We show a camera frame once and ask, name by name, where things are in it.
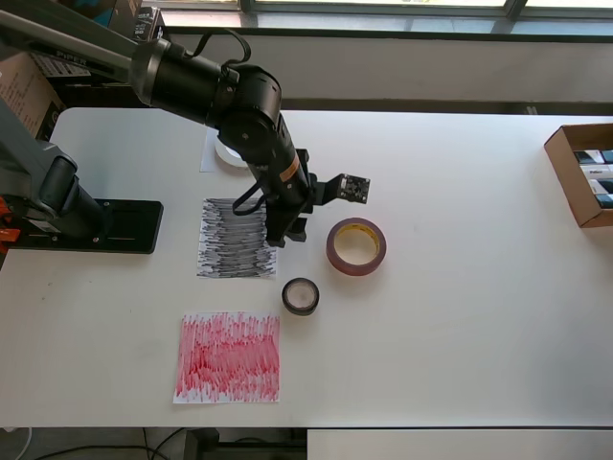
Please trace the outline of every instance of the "cardboard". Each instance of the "cardboard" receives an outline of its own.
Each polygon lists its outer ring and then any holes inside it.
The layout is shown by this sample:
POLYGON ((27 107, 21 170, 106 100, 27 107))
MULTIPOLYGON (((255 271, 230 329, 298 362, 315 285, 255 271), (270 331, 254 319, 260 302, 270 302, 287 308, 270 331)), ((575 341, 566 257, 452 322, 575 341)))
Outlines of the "cardboard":
POLYGON ((26 53, 0 61, 0 98, 34 138, 49 140, 63 105, 26 53))
POLYGON ((65 7, 123 36, 132 37, 142 0, 58 0, 65 7))
POLYGON ((545 144, 545 150, 579 227, 613 225, 613 209, 601 208, 573 151, 612 148, 612 124, 562 126, 545 144))

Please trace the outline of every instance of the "orange label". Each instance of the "orange label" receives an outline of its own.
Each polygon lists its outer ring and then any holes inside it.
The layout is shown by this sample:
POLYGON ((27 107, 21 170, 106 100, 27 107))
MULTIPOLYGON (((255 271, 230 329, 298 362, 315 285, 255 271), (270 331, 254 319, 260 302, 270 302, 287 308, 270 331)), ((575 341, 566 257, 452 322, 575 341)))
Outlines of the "orange label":
POLYGON ((299 167, 300 167, 300 160, 298 159, 298 155, 294 153, 294 161, 291 162, 291 165, 289 165, 289 168, 287 168, 285 171, 279 174, 279 178, 281 179, 282 182, 287 182, 289 179, 291 179, 291 176, 294 175, 296 171, 298 171, 299 167))

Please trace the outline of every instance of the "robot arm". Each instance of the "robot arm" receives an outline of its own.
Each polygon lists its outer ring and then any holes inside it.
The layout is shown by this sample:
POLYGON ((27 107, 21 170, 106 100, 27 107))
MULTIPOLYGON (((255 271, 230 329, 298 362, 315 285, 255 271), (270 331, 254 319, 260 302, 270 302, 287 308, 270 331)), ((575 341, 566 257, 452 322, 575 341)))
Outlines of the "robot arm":
POLYGON ((118 80, 127 77, 143 103, 218 129, 220 141, 256 178, 236 201, 235 214, 249 214, 265 203, 268 243, 283 247, 285 236, 303 242, 302 213, 335 198, 366 203, 370 181, 340 174, 322 183, 309 173, 307 151, 294 148, 284 123, 279 83, 244 63, 250 49, 231 34, 245 56, 218 64, 195 56, 209 35, 193 55, 164 39, 136 45, 48 0, 0 0, 0 40, 6 46, 63 58, 118 80), (258 205, 243 209, 240 205, 258 189, 263 193, 258 205))

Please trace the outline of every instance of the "red tape roll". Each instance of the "red tape roll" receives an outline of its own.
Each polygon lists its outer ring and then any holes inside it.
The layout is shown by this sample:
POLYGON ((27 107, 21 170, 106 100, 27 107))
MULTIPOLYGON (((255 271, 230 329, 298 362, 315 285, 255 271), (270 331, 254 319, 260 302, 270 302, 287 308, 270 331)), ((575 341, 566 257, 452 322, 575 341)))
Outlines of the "red tape roll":
POLYGON ((364 218, 346 218, 332 227, 326 242, 328 260, 341 273, 350 276, 364 276, 373 273, 381 265, 387 252, 387 242, 379 227, 364 218), (366 264, 350 264, 336 252, 334 241, 336 237, 347 230, 360 230, 373 239, 376 246, 375 257, 366 264))

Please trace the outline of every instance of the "paper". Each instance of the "paper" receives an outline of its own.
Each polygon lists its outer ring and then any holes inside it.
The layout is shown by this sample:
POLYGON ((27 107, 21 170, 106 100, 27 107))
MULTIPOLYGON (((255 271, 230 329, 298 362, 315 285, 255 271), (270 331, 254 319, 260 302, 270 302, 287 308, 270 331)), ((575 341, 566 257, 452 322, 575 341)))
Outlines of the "paper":
MULTIPOLYGON (((197 276, 246 278, 274 276, 277 248, 266 242, 262 206, 249 216, 235 216, 233 198, 209 198, 202 205, 197 276)), ((255 199, 242 205, 253 206, 255 199)))
POLYGON ((278 315, 222 312, 183 318, 175 403, 279 400, 278 315))
POLYGON ((219 171, 219 166, 215 160, 215 139, 219 131, 212 127, 207 128, 206 139, 204 140, 204 149, 202 149, 202 159, 200 160, 201 173, 215 173, 219 171))

